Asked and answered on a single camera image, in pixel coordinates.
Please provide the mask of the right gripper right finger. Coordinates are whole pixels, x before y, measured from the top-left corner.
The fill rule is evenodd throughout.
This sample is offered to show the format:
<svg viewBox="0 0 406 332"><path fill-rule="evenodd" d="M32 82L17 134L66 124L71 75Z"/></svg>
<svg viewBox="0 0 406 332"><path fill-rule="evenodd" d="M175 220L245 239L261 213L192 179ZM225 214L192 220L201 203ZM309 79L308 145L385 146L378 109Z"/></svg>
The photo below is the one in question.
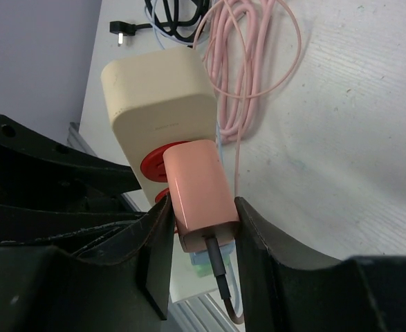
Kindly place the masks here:
<svg viewBox="0 0 406 332"><path fill-rule="evenodd" d="M406 331L406 256L341 261L234 202L247 331Z"/></svg>

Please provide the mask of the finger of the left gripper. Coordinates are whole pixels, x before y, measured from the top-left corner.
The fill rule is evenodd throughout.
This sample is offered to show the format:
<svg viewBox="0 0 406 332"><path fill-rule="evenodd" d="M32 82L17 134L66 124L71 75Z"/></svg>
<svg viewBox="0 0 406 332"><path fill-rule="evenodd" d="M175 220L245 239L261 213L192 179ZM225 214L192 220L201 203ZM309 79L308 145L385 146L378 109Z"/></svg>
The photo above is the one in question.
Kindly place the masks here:
<svg viewBox="0 0 406 332"><path fill-rule="evenodd" d="M0 246L119 228L140 218L123 199L131 168L85 154L0 114Z"/></svg>

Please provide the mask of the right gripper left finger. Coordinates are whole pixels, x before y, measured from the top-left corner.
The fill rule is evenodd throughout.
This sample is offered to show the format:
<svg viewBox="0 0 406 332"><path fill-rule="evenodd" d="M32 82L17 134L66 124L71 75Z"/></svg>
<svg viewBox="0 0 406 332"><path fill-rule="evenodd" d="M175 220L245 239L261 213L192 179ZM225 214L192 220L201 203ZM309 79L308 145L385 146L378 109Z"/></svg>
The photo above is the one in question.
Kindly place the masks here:
<svg viewBox="0 0 406 332"><path fill-rule="evenodd" d="M0 331L159 331L173 236L166 196L78 256L55 246L0 246Z"/></svg>

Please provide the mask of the green charger plug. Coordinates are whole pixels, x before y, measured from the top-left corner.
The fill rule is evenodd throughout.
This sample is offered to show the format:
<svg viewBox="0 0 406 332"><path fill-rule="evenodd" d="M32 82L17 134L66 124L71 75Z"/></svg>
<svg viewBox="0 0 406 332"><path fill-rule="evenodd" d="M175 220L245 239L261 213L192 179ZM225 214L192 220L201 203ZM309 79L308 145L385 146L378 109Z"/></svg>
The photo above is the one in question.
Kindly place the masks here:
<svg viewBox="0 0 406 332"><path fill-rule="evenodd" d="M231 259L229 257L223 258L223 262L227 267L231 265ZM199 278L207 277L208 275L213 275L212 265L209 261L207 261L203 264L194 265L193 269L194 269L194 272L196 273L196 276Z"/></svg>

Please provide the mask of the blue charger plug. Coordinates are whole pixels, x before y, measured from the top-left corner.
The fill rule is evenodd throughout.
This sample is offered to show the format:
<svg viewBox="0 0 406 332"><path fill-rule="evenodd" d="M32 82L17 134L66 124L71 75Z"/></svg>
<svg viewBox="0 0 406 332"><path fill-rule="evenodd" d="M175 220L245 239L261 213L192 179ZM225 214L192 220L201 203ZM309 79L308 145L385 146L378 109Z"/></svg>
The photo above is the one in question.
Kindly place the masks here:
<svg viewBox="0 0 406 332"><path fill-rule="evenodd" d="M220 247L221 256L225 265L230 264L230 255L235 248L235 242L231 242ZM202 266L210 264L209 254L206 250L190 253L190 260L193 266Z"/></svg>

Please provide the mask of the white charger plug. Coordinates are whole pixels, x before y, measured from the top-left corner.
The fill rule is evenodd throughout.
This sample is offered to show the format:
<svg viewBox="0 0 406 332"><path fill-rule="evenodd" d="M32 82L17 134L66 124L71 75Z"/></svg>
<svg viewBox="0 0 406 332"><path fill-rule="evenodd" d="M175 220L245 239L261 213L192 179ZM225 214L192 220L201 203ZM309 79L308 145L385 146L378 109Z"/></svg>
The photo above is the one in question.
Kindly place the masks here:
<svg viewBox="0 0 406 332"><path fill-rule="evenodd" d="M169 287L172 303L189 300L217 290L218 286L214 275L202 278L197 277L190 260L190 255L183 252L174 253Z"/></svg>

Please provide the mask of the pink charger plug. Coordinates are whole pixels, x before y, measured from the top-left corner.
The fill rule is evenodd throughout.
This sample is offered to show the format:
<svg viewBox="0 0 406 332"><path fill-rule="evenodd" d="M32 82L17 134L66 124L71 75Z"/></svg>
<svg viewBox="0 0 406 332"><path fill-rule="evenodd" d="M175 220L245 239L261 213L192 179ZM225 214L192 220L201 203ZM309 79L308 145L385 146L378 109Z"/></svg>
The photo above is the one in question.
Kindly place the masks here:
<svg viewBox="0 0 406 332"><path fill-rule="evenodd" d="M216 143L174 145L163 160L183 251L205 250L207 237L216 237L220 245L233 241L239 216Z"/></svg>

